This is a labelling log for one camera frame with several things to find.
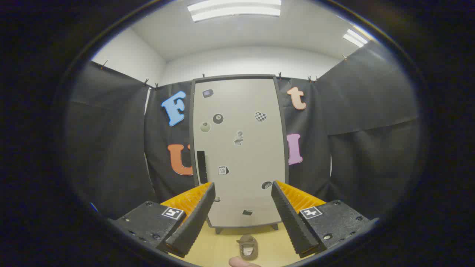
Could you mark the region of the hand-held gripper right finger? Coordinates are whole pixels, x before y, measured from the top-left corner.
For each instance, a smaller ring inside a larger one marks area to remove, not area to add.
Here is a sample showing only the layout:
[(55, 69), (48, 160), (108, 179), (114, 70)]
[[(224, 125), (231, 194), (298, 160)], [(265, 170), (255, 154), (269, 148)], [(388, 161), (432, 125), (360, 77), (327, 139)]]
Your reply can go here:
[(325, 202), (280, 181), (273, 182), (271, 196), (301, 258), (339, 247), (366, 234), (379, 222), (341, 200)]

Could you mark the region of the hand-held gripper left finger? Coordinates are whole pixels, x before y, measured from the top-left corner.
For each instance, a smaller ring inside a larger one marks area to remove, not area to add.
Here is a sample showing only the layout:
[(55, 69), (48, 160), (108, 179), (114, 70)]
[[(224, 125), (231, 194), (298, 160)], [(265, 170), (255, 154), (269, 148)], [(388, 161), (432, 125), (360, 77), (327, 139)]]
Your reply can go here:
[(216, 196), (208, 182), (162, 203), (146, 201), (112, 225), (145, 247), (185, 257), (197, 240)]

